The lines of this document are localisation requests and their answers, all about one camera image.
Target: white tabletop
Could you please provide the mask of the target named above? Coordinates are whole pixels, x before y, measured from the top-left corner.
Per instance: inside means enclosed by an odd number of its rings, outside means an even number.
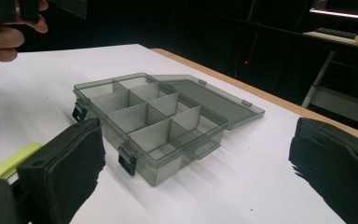
[[[189,74],[266,110],[222,146],[150,187],[104,141],[99,184],[72,223],[343,223],[288,160],[299,115],[139,45],[21,53],[0,63],[0,161],[75,123],[75,84],[138,72]]]

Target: box lid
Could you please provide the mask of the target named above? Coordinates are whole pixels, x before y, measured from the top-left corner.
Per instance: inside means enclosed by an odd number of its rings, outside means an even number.
[[[190,75],[152,75],[151,77],[170,85],[183,95],[228,119],[227,130],[236,129],[261,118],[265,113],[264,109]]]

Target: plastic storage box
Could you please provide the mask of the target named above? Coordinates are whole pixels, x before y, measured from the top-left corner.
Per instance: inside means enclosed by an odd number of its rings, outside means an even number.
[[[100,118],[118,161],[156,186],[265,111],[189,75],[145,73],[75,85],[76,120]]]

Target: yellow-green object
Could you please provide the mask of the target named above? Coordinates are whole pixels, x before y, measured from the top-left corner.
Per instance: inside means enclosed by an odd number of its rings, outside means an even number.
[[[31,143],[0,163],[0,179],[8,179],[16,173],[17,166],[34,154],[43,145]]]

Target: finger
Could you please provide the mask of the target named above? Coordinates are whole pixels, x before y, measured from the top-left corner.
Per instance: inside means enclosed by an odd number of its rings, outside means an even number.
[[[24,43],[24,35],[19,30],[6,26],[0,27],[0,49],[12,49]]]
[[[19,3],[20,0],[16,0],[16,7],[18,7],[20,5]],[[38,9],[39,11],[44,11],[46,9],[48,9],[48,1],[46,0],[38,0]]]
[[[24,21],[21,19],[21,15],[20,15],[20,10],[17,9],[16,10],[16,14],[17,14],[17,21],[16,22],[2,22],[2,24],[4,25],[10,25],[10,24],[25,24],[29,27],[34,28],[37,32],[39,33],[46,33],[48,31],[48,25],[46,24],[46,20],[44,17],[42,17],[41,15],[39,15],[39,22],[38,23],[33,23],[31,21]]]
[[[48,9],[48,1],[39,0],[39,11],[44,11],[46,9]]]
[[[0,49],[0,62],[12,62],[17,58],[17,51],[15,49]]]

